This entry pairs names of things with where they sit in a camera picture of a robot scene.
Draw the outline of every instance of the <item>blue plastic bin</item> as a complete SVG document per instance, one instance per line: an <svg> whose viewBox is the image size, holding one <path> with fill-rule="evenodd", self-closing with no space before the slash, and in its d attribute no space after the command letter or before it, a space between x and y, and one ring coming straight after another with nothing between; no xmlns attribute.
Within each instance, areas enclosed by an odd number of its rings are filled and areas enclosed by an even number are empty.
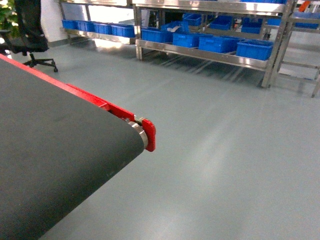
<svg viewBox="0 0 320 240"><path fill-rule="evenodd" d="M189 33L189 24L187 21L173 21L168 24L162 25L161 30L167 31L173 29L176 26L180 26L175 32L176 33Z"/></svg>
<svg viewBox="0 0 320 240"><path fill-rule="evenodd" d="M262 23L264 22L263 18L255 18L255 17L244 17L242 18L242 24L248 24L248 23L259 23L262 25Z"/></svg>
<svg viewBox="0 0 320 240"><path fill-rule="evenodd" d="M243 3L283 4L283 0L240 0Z"/></svg>
<svg viewBox="0 0 320 240"><path fill-rule="evenodd" d="M249 22L242 25L241 32L259 34L261 29L261 24L258 22Z"/></svg>
<svg viewBox="0 0 320 240"><path fill-rule="evenodd" d="M237 49L237 41L223 36L202 36L199 38L199 49L215 53L229 53Z"/></svg>
<svg viewBox="0 0 320 240"><path fill-rule="evenodd" d="M237 45L237 56L265 61L270 58L274 43L263 40L246 40L238 42Z"/></svg>
<svg viewBox="0 0 320 240"><path fill-rule="evenodd" d="M94 31L98 34L112 34L112 26L106 23L94 23Z"/></svg>
<svg viewBox="0 0 320 240"><path fill-rule="evenodd" d="M65 29L78 29L78 24L73 20L62 20L62 26Z"/></svg>
<svg viewBox="0 0 320 240"><path fill-rule="evenodd" d="M281 23L281 19L277 19L277 18L268 19L268 25L280 26L280 23Z"/></svg>
<svg viewBox="0 0 320 240"><path fill-rule="evenodd" d="M210 28L230 30L233 20L232 16L218 16L212 23L210 23Z"/></svg>
<svg viewBox="0 0 320 240"><path fill-rule="evenodd" d="M135 27L133 25L126 25L126 24L113 24L112 35L125 37L125 38L134 38Z"/></svg>
<svg viewBox="0 0 320 240"><path fill-rule="evenodd" d="M184 21L188 22L189 26L200 26L202 16L201 14L191 14L184 18Z"/></svg>
<svg viewBox="0 0 320 240"><path fill-rule="evenodd" d="M294 12L293 17L303 18L303 19L320 19L320 13L319 12ZM303 29L317 29L319 25L316 23L297 22L295 23L295 26L297 28L303 28Z"/></svg>
<svg viewBox="0 0 320 240"><path fill-rule="evenodd" d="M149 27L141 30L141 38L156 43L172 43L173 33Z"/></svg>
<svg viewBox="0 0 320 240"><path fill-rule="evenodd" d="M191 16L191 15L193 15L193 13L184 13L184 14L182 15L182 19L184 20L185 18L187 18L187 17L189 17L189 16Z"/></svg>
<svg viewBox="0 0 320 240"><path fill-rule="evenodd" d="M95 25L92 21L76 21L77 29L85 32L94 32Z"/></svg>
<svg viewBox="0 0 320 240"><path fill-rule="evenodd" d="M199 38L207 36L201 33L174 33L173 45L185 48L197 48L199 46Z"/></svg>

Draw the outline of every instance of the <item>black conveyor belt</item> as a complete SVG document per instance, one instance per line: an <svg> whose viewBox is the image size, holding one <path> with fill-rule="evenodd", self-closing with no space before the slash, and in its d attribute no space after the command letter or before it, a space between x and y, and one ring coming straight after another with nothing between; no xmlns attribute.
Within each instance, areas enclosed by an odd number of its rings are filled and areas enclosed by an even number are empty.
<svg viewBox="0 0 320 240"><path fill-rule="evenodd" d="M1 240L38 239L143 150L125 121L0 59Z"/></svg>

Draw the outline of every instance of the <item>black office chair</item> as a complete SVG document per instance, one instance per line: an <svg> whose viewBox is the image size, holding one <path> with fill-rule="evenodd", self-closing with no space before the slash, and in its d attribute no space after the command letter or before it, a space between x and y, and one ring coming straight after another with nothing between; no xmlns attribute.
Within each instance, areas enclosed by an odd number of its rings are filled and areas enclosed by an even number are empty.
<svg viewBox="0 0 320 240"><path fill-rule="evenodd" d="M49 49L41 27L41 0L15 0L15 10L18 18L20 37L9 39L9 30L0 30L0 35L5 43L0 44L0 54L5 50L10 50L14 54L22 53L23 56L30 54L31 60L24 65L33 68L36 65L54 67L54 72L58 72L53 58L35 59L33 52L45 52Z"/></svg>

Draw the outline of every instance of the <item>metal shelf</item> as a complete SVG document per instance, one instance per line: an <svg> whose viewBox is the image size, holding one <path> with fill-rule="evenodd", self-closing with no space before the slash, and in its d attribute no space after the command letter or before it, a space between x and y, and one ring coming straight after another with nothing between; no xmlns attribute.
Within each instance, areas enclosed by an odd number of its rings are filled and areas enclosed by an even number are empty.
<svg viewBox="0 0 320 240"><path fill-rule="evenodd" d="M275 29L278 30L279 26L274 25L266 25L267 29ZM311 33L311 34L320 34L320 29L312 29L312 28L302 28L302 27L294 27L294 32L301 32L301 33Z"/></svg>
<svg viewBox="0 0 320 240"><path fill-rule="evenodd" d="M241 32L241 31L232 31L232 30L220 30L220 29L213 29L213 28L206 28L204 31L206 34L213 34L218 36L233 36L237 38L245 38L245 39L258 39L259 34L256 33L248 33L248 32Z"/></svg>
<svg viewBox="0 0 320 240"><path fill-rule="evenodd" d="M320 24L320 19L316 18L302 18L302 17L290 17L288 22L291 23L304 23L304 24Z"/></svg>
<svg viewBox="0 0 320 240"><path fill-rule="evenodd" d="M137 39L137 47L265 71L268 61Z"/></svg>
<svg viewBox="0 0 320 240"><path fill-rule="evenodd" d="M203 0L132 0L132 4L141 8L252 14L262 16L278 16L283 13L285 9L284 4L276 3L220 2Z"/></svg>
<svg viewBox="0 0 320 240"><path fill-rule="evenodd" d="M107 35L107 34L101 34L96 32L90 32L90 31L79 31L75 29L67 29L67 28L60 28L62 32L66 34L71 35L77 35L84 38L89 39L102 39L114 43L121 43L121 44L129 44L133 45L136 43L136 38L134 37L123 37L123 36L114 36L114 35Z"/></svg>
<svg viewBox="0 0 320 240"><path fill-rule="evenodd" d="M132 0L59 0L60 3L98 5L98 6L123 6L132 5Z"/></svg>

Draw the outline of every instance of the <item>metal rail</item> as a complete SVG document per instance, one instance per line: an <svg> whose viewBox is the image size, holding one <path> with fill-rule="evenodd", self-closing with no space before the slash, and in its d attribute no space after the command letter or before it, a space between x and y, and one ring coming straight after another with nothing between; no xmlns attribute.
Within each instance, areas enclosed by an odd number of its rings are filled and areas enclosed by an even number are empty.
<svg viewBox="0 0 320 240"><path fill-rule="evenodd" d="M252 14L261 16L278 16L285 9L284 4L275 3L220 2L203 0L132 0L132 4L141 8Z"/></svg>
<svg viewBox="0 0 320 240"><path fill-rule="evenodd" d="M265 71L267 61L137 39L137 47Z"/></svg>
<svg viewBox="0 0 320 240"><path fill-rule="evenodd" d="M77 36L89 38L89 39L102 39L102 40L107 40L114 43L133 45L136 42L136 38L134 37L114 36L114 35L107 35L107 34L101 34L101 33L90 32L90 31L79 31L74 29L67 29L63 27L61 28L61 31L70 35L77 35Z"/></svg>
<svg viewBox="0 0 320 240"><path fill-rule="evenodd" d="M98 5L98 6L131 6L132 0L58 0L60 3Z"/></svg>

